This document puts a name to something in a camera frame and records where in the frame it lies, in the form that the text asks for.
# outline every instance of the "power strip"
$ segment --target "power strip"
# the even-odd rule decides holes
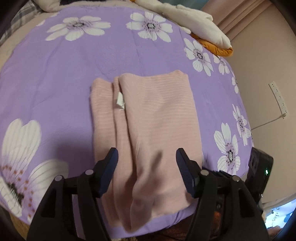
[[[286,103],[284,101],[284,98],[283,98],[281,92],[279,91],[279,88],[277,87],[277,85],[276,85],[276,83],[274,81],[272,81],[268,85],[271,88],[271,91],[274,94],[274,97],[276,98],[276,101],[278,102],[278,105],[279,105],[279,108],[281,109],[282,115],[286,114],[285,117],[287,117],[289,112],[288,112]]]

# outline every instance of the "purple bedsheet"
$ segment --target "purple bedsheet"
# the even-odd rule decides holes
[[[90,87],[123,73],[188,74],[204,166],[242,176],[252,147],[250,126],[229,64],[172,22],[124,7],[68,7],[36,26],[0,75],[0,203],[30,223],[52,179],[94,166]],[[196,204],[128,234],[176,224]]]

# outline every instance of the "garment label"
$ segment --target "garment label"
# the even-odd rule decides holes
[[[125,103],[123,100],[123,94],[121,92],[118,92],[118,96],[117,96],[117,105],[119,105],[121,107],[121,109],[125,109]]]

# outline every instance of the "purple blanket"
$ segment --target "purple blanket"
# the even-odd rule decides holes
[[[90,86],[123,73],[188,74],[197,109],[204,166],[242,176],[252,147],[250,126],[231,67],[161,16],[124,7],[68,7],[36,26],[0,75],[0,203],[30,223],[56,175],[94,166]],[[128,234],[169,227],[195,204]]]

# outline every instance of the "plaid fabric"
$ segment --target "plaid fabric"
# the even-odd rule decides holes
[[[37,14],[42,12],[41,8],[32,0],[29,0],[15,15],[11,23],[7,26],[5,33],[0,39],[0,46],[7,40],[17,29],[33,19]]]

